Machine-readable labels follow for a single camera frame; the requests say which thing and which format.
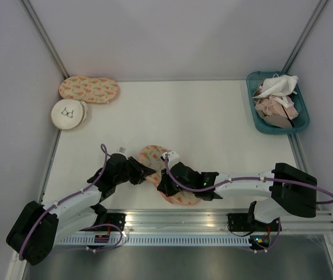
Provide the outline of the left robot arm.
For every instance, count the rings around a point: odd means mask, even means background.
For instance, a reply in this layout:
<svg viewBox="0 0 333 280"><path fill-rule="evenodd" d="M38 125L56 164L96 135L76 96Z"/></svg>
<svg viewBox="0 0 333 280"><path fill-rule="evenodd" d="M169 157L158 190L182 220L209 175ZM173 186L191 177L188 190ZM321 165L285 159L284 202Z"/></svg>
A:
<svg viewBox="0 0 333 280"><path fill-rule="evenodd" d="M156 171L121 153L106 155L103 166L88 179L88 186L46 204L25 205L6 237L6 243L21 260L31 265L42 262L64 238L83 229L100 231L107 224L107 210L100 203L116 187L143 183Z"/></svg>

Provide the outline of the floral mesh laundry bag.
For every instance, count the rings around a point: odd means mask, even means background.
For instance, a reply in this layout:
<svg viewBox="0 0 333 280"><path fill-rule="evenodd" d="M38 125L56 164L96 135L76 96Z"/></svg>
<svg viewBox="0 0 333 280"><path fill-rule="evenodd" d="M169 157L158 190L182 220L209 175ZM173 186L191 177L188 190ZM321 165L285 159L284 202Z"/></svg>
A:
<svg viewBox="0 0 333 280"><path fill-rule="evenodd" d="M161 182L161 171L165 167L164 162L161 160L161 156L165 152L170 150L158 145L147 145L138 154L138 161L151 169L155 170L155 173L146 177L146 180L157 188ZM192 206L198 204L201 199L197 198L192 193L187 191L180 191L175 195L167 197L164 193L159 192L162 197L171 204L178 204L184 206Z"/></svg>

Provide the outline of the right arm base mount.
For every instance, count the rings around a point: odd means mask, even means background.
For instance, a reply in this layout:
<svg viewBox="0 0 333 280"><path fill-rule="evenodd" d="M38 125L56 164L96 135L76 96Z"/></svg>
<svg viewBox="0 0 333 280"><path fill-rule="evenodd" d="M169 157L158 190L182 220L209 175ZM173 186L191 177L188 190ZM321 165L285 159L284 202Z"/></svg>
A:
<svg viewBox="0 0 333 280"><path fill-rule="evenodd" d="M263 226L256 221L249 220L247 213L228 213L227 229L231 233L250 235L253 232L263 230Z"/></svg>

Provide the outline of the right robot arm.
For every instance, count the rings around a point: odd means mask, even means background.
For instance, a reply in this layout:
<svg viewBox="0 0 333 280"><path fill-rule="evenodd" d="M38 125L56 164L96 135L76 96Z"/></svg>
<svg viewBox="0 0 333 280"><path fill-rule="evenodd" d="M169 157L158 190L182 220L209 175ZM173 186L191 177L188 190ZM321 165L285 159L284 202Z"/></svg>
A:
<svg viewBox="0 0 333 280"><path fill-rule="evenodd" d="M231 177L218 172L197 172L183 163L161 172L158 191L170 197L181 191L204 201L223 200L234 196L262 197L250 204L246 223L252 230L283 216L313 218L316 216L317 179L289 164L244 177Z"/></svg>

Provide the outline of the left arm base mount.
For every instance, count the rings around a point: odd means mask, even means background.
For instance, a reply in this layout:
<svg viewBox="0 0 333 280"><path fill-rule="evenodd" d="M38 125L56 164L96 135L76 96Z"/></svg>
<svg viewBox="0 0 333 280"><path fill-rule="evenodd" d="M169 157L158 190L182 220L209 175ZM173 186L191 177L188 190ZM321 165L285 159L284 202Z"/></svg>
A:
<svg viewBox="0 0 333 280"><path fill-rule="evenodd" d="M122 231L126 224L125 213L107 213L100 214L93 226L83 229L89 232L119 232Z"/></svg>

